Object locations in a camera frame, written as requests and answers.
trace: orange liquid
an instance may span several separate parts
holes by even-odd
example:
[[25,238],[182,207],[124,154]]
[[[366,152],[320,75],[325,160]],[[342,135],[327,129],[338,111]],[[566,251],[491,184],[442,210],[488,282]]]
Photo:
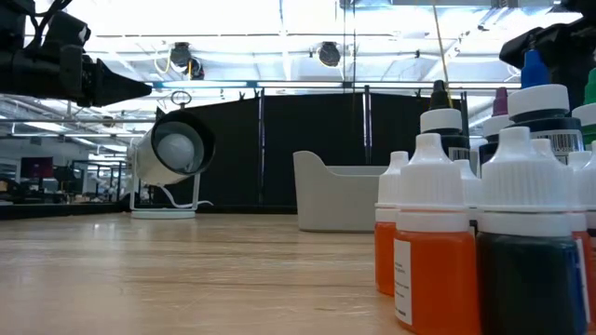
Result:
[[396,231],[410,242],[412,324],[422,335],[481,333],[474,238],[462,233]]
[[377,222],[374,225],[374,274],[376,289],[393,297],[393,239],[395,222]]
[[588,286],[589,315],[591,322],[588,324],[589,330],[596,330],[596,278],[594,277],[594,264],[592,260],[592,244],[588,232],[573,232],[574,239],[580,239],[582,242],[584,260],[586,263],[586,279]]

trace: dark green liquid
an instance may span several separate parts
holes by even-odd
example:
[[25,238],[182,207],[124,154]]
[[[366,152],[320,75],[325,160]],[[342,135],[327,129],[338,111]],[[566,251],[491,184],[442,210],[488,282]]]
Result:
[[587,332],[577,245],[569,237],[477,237],[484,335]]

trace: bottle label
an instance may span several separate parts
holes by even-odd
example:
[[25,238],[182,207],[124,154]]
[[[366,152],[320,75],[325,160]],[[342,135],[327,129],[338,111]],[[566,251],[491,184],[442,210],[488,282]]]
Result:
[[412,258],[410,242],[394,240],[395,315],[412,325]]
[[568,130],[546,130],[532,133],[533,139],[549,139],[552,151],[561,163],[567,164],[569,153],[584,151],[584,141],[581,131]]
[[581,238],[576,239],[577,253],[579,254],[579,275],[581,277],[581,292],[584,298],[584,309],[586,310],[586,320],[591,322],[589,312],[589,298],[588,298],[588,276],[586,275],[586,259],[584,257],[584,245]]
[[458,159],[469,159],[469,149],[449,148],[449,159],[453,161]]

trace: blue bottle cap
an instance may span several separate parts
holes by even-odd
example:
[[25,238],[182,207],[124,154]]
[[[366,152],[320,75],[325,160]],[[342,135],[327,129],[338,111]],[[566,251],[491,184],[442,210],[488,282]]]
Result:
[[525,53],[525,64],[521,69],[521,88],[550,84],[549,69],[537,50]]

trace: white lamp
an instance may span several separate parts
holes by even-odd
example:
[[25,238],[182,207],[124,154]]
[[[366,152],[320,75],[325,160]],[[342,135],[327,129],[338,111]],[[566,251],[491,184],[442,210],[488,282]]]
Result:
[[[215,154],[213,133],[192,112],[180,110],[162,116],[129,150],[133,189],[130,192],[131,216],[135,219],[189,219],[198,205],[199,175]],[[163,186],[195,177],[193,202],[177,205]],[[161,187],[175,208],[135,208],[139,180]]]

